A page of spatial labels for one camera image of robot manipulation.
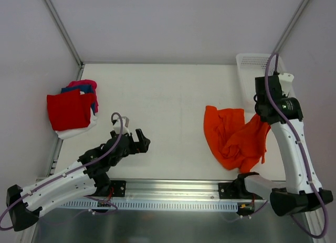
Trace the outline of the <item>orange t shirt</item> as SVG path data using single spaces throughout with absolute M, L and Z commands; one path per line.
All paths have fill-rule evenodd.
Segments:
M 204 135 L 210 151 L 226 170 L 249 173 L 265 163 L 266 139 L 270 125 L 255 114 L 245 122 L 243 109 L 205 107 Z

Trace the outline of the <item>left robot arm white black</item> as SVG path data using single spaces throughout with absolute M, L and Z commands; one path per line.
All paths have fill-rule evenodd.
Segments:
M 34 225 L 51 210 L 73 199 L 84 196 L 103 196 L 108 193 L 111 181 L 107 172 L 121 159 L 129 155 L 146 153 L 150 139 L 141 129 L 132 134 L 111 132 L 111 138 L 103 144 L 86 151 L 65 170 L 33 185 L 13 185 L 7 189 L 6 214 L 12 226 L 22 231 Z

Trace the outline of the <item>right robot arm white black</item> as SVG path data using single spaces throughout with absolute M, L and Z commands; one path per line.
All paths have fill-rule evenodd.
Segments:
M 270 125 L 279 146 L 286 184 L 280 186 L 258 173 L 239 174 L 234 180 L 240 198 L 259 196 L 276 215 L 292 215 L 324 208 L 333 194 L 322 187 L 305 144 L 303 114 L 296 98 L 286 96 L 279 75 L 255 79 L 255 111 Z

